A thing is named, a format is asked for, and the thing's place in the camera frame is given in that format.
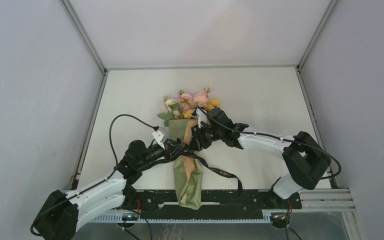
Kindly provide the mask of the pink fake flower stem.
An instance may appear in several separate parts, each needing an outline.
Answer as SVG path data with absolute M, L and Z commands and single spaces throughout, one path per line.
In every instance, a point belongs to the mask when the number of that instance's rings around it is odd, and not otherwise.
M 205 108 L 209 104 L 209 93 L 211 92 L 211 88 L 207 87 L 203 89 L 203 92 L 199 92 L 194 95 L 193 102 L 200 108 Z
M 178 92 L 178 104 L 184 113 L 193 110 L 196 107 L 194 98 L 190 94 L 185 93 L 182 89 Z

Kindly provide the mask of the orange green wrapping paper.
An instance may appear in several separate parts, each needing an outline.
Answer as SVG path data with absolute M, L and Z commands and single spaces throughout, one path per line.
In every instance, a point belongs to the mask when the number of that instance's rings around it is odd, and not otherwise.
M 169 138 L 180 139 L 189 146 L 192 142 L 192 128 L 198 122 L 192 119 L 174 119 L 168 122 Z M 180 207 L 198 210 L 202 206 L 203 168 L 199 160 L 180 156 L 173 166 L 175 194 Z

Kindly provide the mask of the white fake flower stem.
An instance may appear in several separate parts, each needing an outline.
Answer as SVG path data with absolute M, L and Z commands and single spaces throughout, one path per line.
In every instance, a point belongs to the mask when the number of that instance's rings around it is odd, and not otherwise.
M 164 102 L 166 111 L 159 113 L 157 117 L 163 120 L 163 125 L 165 127 L 169 126 L 169 121 L 171 120 L 183 119 L 182 109 L 176 99 L 169 98 L 168 96 L 164 96 L 163 102 Z

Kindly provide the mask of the yellow fake flower stem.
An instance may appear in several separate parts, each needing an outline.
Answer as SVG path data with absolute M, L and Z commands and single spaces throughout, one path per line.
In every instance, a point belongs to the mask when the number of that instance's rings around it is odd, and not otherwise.
M 221 105 L 221 101 L 217 98 L 212 98 L 210 100 L 208 100 L 208 105 L 207 107 L 202 107 L 204 110 L 206 111 L 210 111 L 216 107 L 219 107 Z M 192 113 L 195 109 L 191 109 L 191 110 L 188 110 L 186 112 L 182 112 L 182 116 L 184 119 L 191 119 L 192 118 Z

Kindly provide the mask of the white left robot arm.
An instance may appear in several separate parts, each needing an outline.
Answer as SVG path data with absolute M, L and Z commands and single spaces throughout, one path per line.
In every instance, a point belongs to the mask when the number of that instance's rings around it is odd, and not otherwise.
M 188 147 L 180 139 L 169 139 L 158 126 L 152 129 L 151 144 L 132 141 L 104 177 L 82 188 L 52 192 L 33 220 L 31 234 L 45 240 L 70 240 L 82 226 L 108 210 L 137 208 L 140 200 L 133 184 L 143 172 L 176 160 Z

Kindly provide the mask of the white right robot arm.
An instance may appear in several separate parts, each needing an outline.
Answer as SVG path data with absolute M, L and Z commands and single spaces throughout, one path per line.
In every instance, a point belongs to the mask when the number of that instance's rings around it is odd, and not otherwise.
M 191 115 L 197 125 L 191 129 L 190 151 L 201 151 L 222 141 L 231 148 L 262 151 L 285 163 L 288 173 L 269 190 L 269 203 L 275 208 L 282 208 L 300 190 L 314 190 L 319 181 L 327 178 L 325 172 L 331 163 L 339 163 L 305 131 L 296 135 L 258 131 L 244 123 L 233 123 L 218 107 L 210 111 L 197 107 Z

